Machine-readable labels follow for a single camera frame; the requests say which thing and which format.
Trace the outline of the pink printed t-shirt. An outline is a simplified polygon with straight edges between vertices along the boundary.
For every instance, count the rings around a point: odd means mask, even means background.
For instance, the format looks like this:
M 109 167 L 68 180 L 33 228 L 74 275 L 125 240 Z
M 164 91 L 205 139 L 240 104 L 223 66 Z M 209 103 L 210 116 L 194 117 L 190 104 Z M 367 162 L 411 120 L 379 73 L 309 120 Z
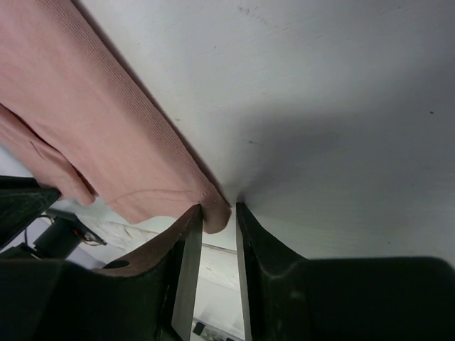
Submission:
M 44 186 L 131 224 L 231 209 L 187 144 L 71 1 L 1 2 L 1 144 Z

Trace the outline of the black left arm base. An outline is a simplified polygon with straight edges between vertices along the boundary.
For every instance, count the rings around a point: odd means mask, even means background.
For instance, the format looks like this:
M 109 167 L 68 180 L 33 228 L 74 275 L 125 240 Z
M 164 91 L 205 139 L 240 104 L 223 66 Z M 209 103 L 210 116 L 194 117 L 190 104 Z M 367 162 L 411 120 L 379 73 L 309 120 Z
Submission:
M 107 244 L 74 213 L 49 209 L 41 213 L 38 218 L 48 220 L 49 227 L 39 234 L 34 242 L 29 241 L 28 228 L 25 227 L 19 233 L 23 241 L 16 246 L 8 242 L 7 248 L 1 251 L 2 260 L 66 260 L 82 243 L 91 247 Z

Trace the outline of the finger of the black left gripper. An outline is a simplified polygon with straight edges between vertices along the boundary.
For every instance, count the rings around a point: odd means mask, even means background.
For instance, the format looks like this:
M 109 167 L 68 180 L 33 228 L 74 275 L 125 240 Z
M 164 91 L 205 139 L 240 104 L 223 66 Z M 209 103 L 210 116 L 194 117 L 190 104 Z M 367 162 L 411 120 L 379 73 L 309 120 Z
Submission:
M 43 188 L 35 178 L 2 175 L 1 248 L 13 241 L 60 197 L 57 188 Z

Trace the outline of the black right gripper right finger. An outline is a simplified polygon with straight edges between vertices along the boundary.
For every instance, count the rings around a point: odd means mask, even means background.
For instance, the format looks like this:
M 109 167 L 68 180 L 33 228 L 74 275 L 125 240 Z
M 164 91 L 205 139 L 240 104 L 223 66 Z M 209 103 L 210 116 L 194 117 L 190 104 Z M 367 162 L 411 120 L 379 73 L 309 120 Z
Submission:
M 307 259 L 236 205 L 247 340 L 453 340 L 454 268 L 434 257 Z

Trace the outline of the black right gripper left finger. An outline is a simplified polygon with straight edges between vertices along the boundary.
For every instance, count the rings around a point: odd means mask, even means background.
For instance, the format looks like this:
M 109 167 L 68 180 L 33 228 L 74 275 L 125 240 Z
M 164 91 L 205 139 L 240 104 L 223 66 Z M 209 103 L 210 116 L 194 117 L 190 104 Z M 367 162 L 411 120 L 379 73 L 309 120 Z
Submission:
M 194 205 L 101 269 L 1 260 L 2 340 L 189 340 L 202 247 Z

